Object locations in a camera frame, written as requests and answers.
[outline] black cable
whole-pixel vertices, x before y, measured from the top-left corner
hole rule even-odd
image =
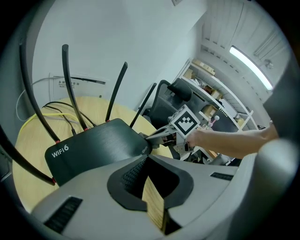
[[[53,104],[53,103],[63,104],[63,105],[67,105],[67,106],[73,108],[73,106],[72,106],[71,104],[63,103],[63,102],[56,102],[56,101],[47,103],[45,106],[47,106],[47,105],[49,105],[49,104]],[[79,111],[79,112],[80,112],[80,114],[81,114],[83,117],[85,117],[85,118],[87,119],[87,121],[89,121],[89,122],[93,125],[93,127],[97,126],[97,125],[96,125],[95,123],[93,123],[93,122],[91,121],[91,119],[89,119],[85,114],[83,114],[81,111]]]
[[[62,113],[62,111],[61,111],[60,109],[56,108],[56,107],[51,107],[51,106],[46,106],[46,105],[45,105],[44,107],[52,108],[52,109],[57,110],[57,111],[60,111],[60,112]],[[71,122],[66,118],[65,115],[62,115],[62,116],[63,116],[63,118],[68,122],[68,124],[70,124],[72,134],[73,134],[73,135],[76,135],[75,129],[73,128]]]

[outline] black chair backrest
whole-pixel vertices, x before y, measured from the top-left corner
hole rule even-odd
[[[193,91],[190,87],[180,78],[177,78],[170,86],[168,86],[168,89],[185,102],[188,102],[193,95]]]
[[[199,112],[209,103],[199,96],[199,94],[195,93],[184,80],[177,78],[168,89],[175,93],[169,99],[172,106],[180,109],[183,105],[186,105],[196,117],[202,119]]]
[[[177,109],[168,101],[171,91],[168,90],[170,83],[161,80],[157,86],[157,92],[149,113],[151,124],[159,129],[168,124],[168,117],[172,116]]]
[[[168,117],[172,116],[183,105],[198,117],[199,112],[209,104],[198,94],[194,93],[184,80],[177,78],[172,84],[161,80],[149,113],[151,124],[159,129],[168,124]]]

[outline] round wooden table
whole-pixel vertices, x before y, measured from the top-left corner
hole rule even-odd
[[[97,97],[77,97],[76,100],[80,111],[87,115],[95,124],[99,125],[105,122],[109,101]],[[61,99],[60,101],[71,104],[69,98]],[[66,105],[51,104],[50,106],[60,109],[63,113],[75,115],[74,110]],[[59,112],[54,109],[43,108],[42,113]],[[125,106],[114,104],[110,119],[120,118],[129,125],[134,116],[135,111],[128,109]],[[85,118],[83,119],[91,128],[92,125]],[[65,140],[72,136],[71,127],[65,120],[46,120],[61,140]],[[76,133],[83,131],[79,124],[72,123],[72,125]],[[147,135],[150,135],[155,131],[155,128],[142,116],[138,117],[133,129],[137,133],[143,132]],[[38,118],[34,118],[19,133],[15,147],[38,170],[48,176],[52,176],[44,154],[47,148],[54,144],[54,141],[48,135]],[[170,150],[164,146],[154,149],[152,154],[172,158]],[[39,201],[58,188],[57,185],[51,186],[31,175],[15,162],[13,162],[13,177],[19,198],[28,212],[31,212]]]

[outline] router antenna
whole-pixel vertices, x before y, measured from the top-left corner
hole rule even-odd
[[[52,178],[48,177],[47,175],[43,174],[33,165],[31,165],[18,151],[15,149],[13,144],[9,141],[8,137],[4,133],[2,126],[0,125],[0,145],[4,149],[4,151],[22,168],[26,171],[30,172],[32,175],[36,176],[37,178],[43,180],[46,183],[51,185],[55,185],[55,182]]]
[[[109,102],[109,106],[108,106],[108,109],[107,109],[107,114],[106,114],[106,118],[105,118],[105,122],[107,122],[109,120],[109,117],[111,116],[111,112],[112,112],[112,108],[113,108],[113,103],[114,103],[114,100],[117,96],[117,92],[119,90],[119,87],[120,87],[120,84],[122,82],[122,79],[126,73],[126,70],[128,68],[128,64],[126,62],[124,62],[124,65],[120,71],[120,74],[119,74],[119,77],[118,77],[118,80],[116,82],[116,85],[114,86],[114,89],[113,89],[113,92],[112,92],[112,97],[111,97],[111,101]]]
[[[147,102],[148,99],[150,98],[151,93],[152,93],[153,90],[155,89],[156,85],[157,85],[157,83],[154,83],[154,84],[152,85],[150,91],[148,92],[147,96],[145,97],[145,99],[144,99],[142,105],[140,106],[140,109],[137,111],[135,117],[133,118],[133,120],[132,120],[132,122],[131,122],[131,124],[130,124],[130,127],[131,127],[131,128],[132,128],[133,125],[135,124],[135,121],[137,120],[138,116],[140,115],[140,113],[141,113],[142,109],[144,108],[146,102]]]
[[[58,136],[53,132],[49,124],[46,122],[45,118],[42,115],[41,110],[38,107],[37,101],[34,98],[33,91],[30,86],[29,82],[29,77],[28,77],[28,72],[27,72],[27,63],[26,63],[26,44],[24,44],[24,40],[21,39],[20,45],[19,45],[19,55],[20,55],[20,65],[21,65],[21,73],[22,73],[22,78],[23,78],[23,83],[25,86],[25,91],[27,93],[27,96],[29,98],[29,101],[38,117],[38,119],[41,121],[43,124],[44,128],[50,135],[50,137],[56,142],[59,143],[60,139]]]
[[[62,68],[64,71],[64,77],[66,81],[66,87],[67,87],[67,93],[69,95],[69,98],[71,100],[72,106],[74,108],[74,111],[76,113],[76,116],[79,120],[79,123],[81,127],[84,129],[84,131],[88,130],[88,127],[86,126],[76,103],[76,99],[74,96],[72,83],[71,83],[71,77],[70,77],[70,70],[69,70],[69,45],[64,44],[61,48],[61,54],[62,54]]]

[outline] ceiling light fixture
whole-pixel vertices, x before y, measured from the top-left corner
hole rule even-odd
[[[241,60],[248,68],[254,72],[254,74],[262,81],[263,85],[266,87],[267,90],[272,90],[273,86],[263,74],[263,72],[256,66],[254,62],[252,62],[246,55],[240,52],[236,47],[232,46],[229,52]]]

